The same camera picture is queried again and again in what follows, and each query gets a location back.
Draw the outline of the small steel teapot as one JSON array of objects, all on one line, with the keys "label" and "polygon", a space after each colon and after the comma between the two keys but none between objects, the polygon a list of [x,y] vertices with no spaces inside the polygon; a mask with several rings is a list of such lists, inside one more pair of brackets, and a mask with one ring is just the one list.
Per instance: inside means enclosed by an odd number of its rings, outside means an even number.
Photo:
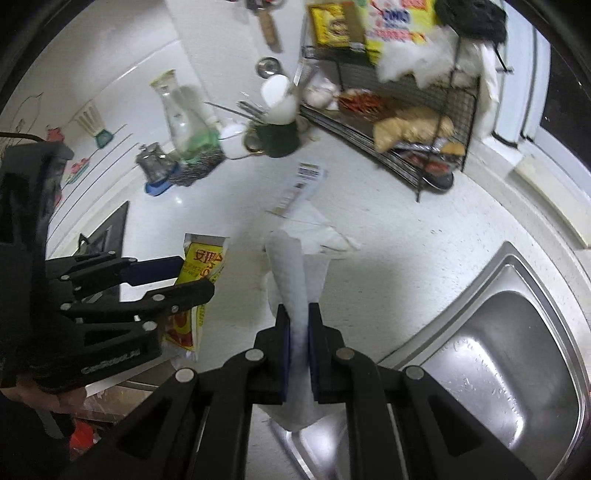
[{"label": "small steel teapot", "polygon": [[176,170],[177,162],[163,152],[157,142],[142,144],[135,163],[143,172],[148,184],[166,181]]}]

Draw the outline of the kitchen wall sticker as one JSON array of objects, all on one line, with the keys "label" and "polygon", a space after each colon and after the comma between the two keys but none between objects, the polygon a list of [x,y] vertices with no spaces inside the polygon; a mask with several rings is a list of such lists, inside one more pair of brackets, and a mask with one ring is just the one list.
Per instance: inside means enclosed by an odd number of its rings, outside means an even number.
[{"label": "kitchen wall sticker", "polygon": [[49,142],[62,142],[74,152],[66,164],[59,204],[74,193],[100,168],[115,162],[115,155],[128,146],[133,133],[128,125],[108,114],[102,98],[91,99],[69,120],[57,123],[42,113],[43,95],[30,95],[13,114],[8,132],[30,134]]}]

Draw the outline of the blue saucer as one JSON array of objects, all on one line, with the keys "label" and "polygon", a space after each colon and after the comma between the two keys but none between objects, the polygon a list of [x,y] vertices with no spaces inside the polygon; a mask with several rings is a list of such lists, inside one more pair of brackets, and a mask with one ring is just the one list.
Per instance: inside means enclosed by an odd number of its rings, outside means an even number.
[{"label": "blue saucer", "polygon": [[173,186],[174,186],[174,184],[169,179],[163,179],[163,180],[153,182],[153,183],[146,182],[144,184],[144,192],[148,196],[157,197],[157,196],[160,196],[161,194],[165,193],[167,190],[169,190]]}]

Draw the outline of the black gas stove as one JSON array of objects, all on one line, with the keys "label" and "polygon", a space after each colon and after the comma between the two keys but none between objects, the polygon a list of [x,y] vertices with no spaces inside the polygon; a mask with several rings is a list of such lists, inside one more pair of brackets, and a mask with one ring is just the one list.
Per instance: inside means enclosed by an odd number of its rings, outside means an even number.
[{"label": "black gas stove", "polygon": [[108,216],[89,236],[82,233],[78,236],[75,256],[114,253],[122,255],[123,240],[129,202],[124,202],[110,216]]}]

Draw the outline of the orange handled scissors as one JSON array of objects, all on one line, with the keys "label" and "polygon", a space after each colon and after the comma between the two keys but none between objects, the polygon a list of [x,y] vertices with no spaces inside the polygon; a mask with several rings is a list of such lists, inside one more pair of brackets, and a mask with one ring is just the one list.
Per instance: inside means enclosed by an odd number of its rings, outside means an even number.
[{"label": "orange handled scissors", "polygon": [[252,13],[253,17],[259,23],[260,33],[263,35],[263,40],[266,46],[274,53],[283,51],[283,44],[280,41],[280,33],[276,27],[271,9],[276,7],[277,1],[269,0],[246,0],[245,7]]}]

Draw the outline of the yellow OMO detergent bottle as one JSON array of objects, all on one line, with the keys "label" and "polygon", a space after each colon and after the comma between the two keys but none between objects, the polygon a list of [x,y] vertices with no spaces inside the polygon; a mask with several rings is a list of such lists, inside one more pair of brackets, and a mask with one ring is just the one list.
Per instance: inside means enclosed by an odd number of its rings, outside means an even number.
[{"label": "yellow OMO detergent bottle", "polygon": [[366,51],[374,65],[387,44],[423,43],[425,35],[437,25],[432,0],[372,0],[361,13]]}]

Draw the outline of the dark woven coaster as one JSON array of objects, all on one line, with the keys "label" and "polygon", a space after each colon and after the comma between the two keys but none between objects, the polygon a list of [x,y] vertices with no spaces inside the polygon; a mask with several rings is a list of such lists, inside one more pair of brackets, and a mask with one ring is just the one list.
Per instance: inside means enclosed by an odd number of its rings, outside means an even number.
[{"label": "dark woven coaster", "polygon": [[224,160],[225,155],[220,149],[212,149],[195,158],[181,160],[179,169],[170,176],[169,181],[173,185],[189,187],[211,174]]}]

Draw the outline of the ginger root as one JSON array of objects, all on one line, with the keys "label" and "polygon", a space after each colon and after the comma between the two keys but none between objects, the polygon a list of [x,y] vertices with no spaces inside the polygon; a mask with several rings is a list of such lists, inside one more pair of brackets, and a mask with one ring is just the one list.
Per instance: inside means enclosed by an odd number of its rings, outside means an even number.
[{"label": "ginger root", "polygon": [[438,138],[453,136],[454,132],[450,117],[425,106],[416,106],[377,121],[373,126],[374,147],[383,153],[400,142],[431,144]]}]

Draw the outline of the dark green enamel mug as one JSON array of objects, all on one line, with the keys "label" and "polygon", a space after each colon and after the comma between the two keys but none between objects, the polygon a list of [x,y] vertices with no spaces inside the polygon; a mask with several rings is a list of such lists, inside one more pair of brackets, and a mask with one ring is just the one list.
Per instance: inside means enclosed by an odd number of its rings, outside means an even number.
[{"label": "dark green enamel mug", "polygon": [[271,158],[293,154],[301,147],[297,121],[284,125],[253,123],[245,133],[243,145],[249,153]]}]

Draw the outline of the white tissue paper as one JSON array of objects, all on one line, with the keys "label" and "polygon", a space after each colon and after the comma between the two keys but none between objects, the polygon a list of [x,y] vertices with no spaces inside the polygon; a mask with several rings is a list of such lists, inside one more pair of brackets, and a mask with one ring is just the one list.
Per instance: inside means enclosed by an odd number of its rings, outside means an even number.
[{"label": "white tissue paper", "polygon": [[318,404],[311,388],[308,360],[308,306],[318,303],[332,259],[345,259],[360,250],[356,239],[335,229],[311,202],[305,201],[264,239],[270,261],[266,291],[270,310],[280,306],[290,318],[290,367],[283,405],[263,408],[290,432],[307,428],[332,409]]}]

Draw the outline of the black plastic bag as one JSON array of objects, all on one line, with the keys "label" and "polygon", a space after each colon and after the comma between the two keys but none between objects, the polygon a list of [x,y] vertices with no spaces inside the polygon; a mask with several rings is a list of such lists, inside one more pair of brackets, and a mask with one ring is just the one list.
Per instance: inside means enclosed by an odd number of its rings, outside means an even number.
[{"label": "black plastic bag", "polygon": [[513,72],[499,52],[499,46],[507,40],[507,14],[500,6],[489,0],[437,0],[435,12],[461,38],[490,42],[501,72]]}]

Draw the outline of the yellow red sauce packet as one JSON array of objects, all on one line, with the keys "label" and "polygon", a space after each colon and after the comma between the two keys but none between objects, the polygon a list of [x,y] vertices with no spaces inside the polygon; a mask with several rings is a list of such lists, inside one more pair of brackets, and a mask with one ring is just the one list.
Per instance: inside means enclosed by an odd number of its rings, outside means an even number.
[{"label": "yellow red sauce packet", "polygon": [[163,331],[164,349],[176,357],[177,367],[198,359],[205,305],[224,269],[228,238],[186,233],[183,248],[185,258],[174,286],[187,298],[171,307]]}]

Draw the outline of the white lidded jar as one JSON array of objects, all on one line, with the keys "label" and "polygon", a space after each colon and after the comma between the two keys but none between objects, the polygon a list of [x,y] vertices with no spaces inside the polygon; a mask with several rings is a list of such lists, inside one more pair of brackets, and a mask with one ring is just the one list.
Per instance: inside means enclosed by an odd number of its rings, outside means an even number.
[{"label": "white lidded jar", "polygon": [[226,158],[238,160],[252,153],[245,147],[245,136],[249,127],[238,122],[229,122],[219,130],[219,146]]}]

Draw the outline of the stainless steel sink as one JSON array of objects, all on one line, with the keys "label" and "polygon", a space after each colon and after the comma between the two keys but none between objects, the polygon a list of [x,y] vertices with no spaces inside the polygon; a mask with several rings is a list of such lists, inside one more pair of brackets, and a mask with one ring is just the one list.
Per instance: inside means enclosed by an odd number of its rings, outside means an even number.
[{"label": "stainless steel sink", "polygon": [[539,479],[566,471],[589,428],[590,384],[575,338],[509,242],[443,313],[379,363],[422,367]]}]

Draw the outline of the yellow label oil bottle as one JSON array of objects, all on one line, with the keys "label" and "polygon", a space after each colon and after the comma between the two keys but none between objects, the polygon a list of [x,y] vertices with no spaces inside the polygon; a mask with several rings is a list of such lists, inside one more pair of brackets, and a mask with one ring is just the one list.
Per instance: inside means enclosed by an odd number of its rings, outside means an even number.
[{"label": "yellow label oil bottle", "polygon": [[366,50],[365,27],[355,1],[308,3],[311,38],[318,48]]}]

